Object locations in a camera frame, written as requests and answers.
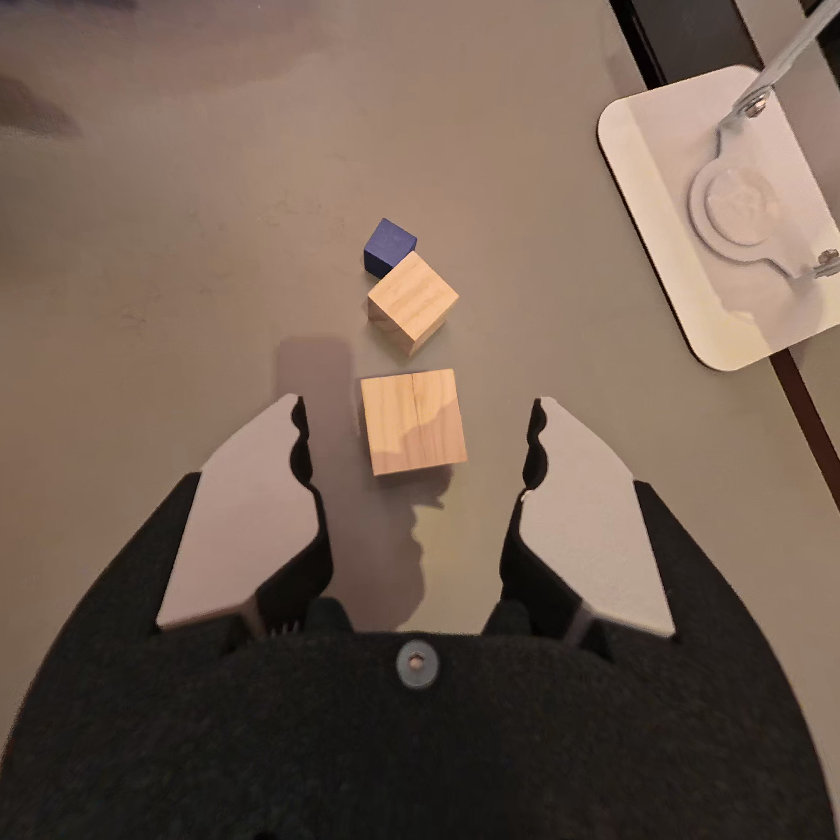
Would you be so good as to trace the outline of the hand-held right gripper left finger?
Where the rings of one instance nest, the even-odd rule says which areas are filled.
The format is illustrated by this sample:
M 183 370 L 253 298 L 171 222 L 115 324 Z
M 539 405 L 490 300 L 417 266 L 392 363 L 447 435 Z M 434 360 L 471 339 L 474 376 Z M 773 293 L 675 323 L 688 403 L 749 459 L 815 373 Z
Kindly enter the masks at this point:
M 157 614 L 161 630 L 239 616 L 261 637 L 302 623 L 333 573 L 308 439 L 303 398 L 288 393 L 205 462 Z

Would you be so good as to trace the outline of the small natural wooden cube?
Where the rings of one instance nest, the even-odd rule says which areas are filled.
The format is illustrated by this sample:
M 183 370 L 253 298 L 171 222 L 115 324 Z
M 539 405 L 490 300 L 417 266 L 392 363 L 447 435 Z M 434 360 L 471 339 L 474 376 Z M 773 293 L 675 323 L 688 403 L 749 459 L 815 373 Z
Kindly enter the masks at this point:
M 445 322 L 459 294 L 416 252 L 369 292 L 367 318 L 411 358 Z

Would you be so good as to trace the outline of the large natural wooden cube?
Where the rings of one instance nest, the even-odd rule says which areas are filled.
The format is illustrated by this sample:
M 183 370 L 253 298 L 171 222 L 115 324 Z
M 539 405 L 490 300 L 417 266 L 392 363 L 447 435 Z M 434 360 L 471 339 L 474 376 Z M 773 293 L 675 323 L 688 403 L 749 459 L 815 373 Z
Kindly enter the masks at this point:
M 373 476 L 467 462 L 453 369 L 367 377 L 360 392 Z

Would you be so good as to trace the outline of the black mat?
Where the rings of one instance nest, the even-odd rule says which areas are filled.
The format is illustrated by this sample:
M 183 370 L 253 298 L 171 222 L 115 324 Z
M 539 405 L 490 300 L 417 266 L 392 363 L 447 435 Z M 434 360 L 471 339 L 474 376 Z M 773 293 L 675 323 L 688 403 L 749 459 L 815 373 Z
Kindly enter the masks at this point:
M 647 89 L 763 62 L 734 1 L 611 1 Z

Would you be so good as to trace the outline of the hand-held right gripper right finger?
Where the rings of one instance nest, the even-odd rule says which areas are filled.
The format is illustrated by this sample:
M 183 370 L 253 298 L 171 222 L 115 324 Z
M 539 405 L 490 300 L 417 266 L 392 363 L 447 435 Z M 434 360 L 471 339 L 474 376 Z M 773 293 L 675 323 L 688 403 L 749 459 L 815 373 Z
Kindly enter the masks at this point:
M 549 396 L 534 400 L 524 488 L 500 557 L 502 594 L 534 632 L 581 643 L 596 623 L 671 639 L 669 609 L 634 476 Z

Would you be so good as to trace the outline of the blue wooden cube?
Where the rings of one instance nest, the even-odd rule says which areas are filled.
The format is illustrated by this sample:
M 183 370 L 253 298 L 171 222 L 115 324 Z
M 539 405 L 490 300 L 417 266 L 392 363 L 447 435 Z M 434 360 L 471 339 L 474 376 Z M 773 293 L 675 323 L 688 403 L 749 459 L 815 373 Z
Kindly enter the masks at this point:
M 380 280 L 412 253 L 416 246 L 416 236 L 383 217 L 364 246 L 364 269 Z

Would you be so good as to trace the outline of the white document stand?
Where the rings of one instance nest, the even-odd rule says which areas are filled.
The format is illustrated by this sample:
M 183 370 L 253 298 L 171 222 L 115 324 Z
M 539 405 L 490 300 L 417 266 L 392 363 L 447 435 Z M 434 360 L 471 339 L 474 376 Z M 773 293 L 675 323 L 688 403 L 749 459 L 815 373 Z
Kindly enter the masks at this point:
M 825 2 L 762 71 L 729 66 L 610 103 L 596 135 L 690 351 L 738 371 L 838 326 L 838 225 L 778 81 Z

